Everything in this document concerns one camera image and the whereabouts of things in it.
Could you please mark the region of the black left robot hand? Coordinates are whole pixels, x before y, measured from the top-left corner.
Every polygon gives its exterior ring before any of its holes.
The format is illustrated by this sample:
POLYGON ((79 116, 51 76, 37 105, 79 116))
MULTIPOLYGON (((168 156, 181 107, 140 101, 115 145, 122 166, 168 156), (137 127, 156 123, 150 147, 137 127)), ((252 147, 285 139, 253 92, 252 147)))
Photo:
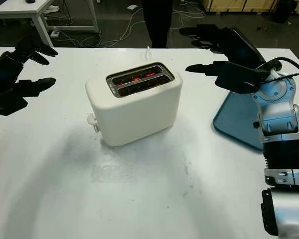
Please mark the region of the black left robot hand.
POLYGON ((16 44, 13 52, 4 52, 0 56, 0 93, 13 86, 27 60, 48 65, 49 61, 44 55, 55 57, 58 52, 33 35, 24 37, 16 44))

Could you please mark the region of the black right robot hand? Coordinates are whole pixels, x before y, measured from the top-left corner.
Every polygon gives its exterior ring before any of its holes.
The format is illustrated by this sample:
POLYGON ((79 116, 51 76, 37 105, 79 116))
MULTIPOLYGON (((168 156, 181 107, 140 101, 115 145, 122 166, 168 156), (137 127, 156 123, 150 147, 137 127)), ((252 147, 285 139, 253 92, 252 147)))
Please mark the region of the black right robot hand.
POLYGON ((183 27, 179 33, 190 37, 194 47, 224 54, 230 62, 244 67, 256 69, 266 62, 256 47, 237 28, 198 24, 196 27, 183 27))

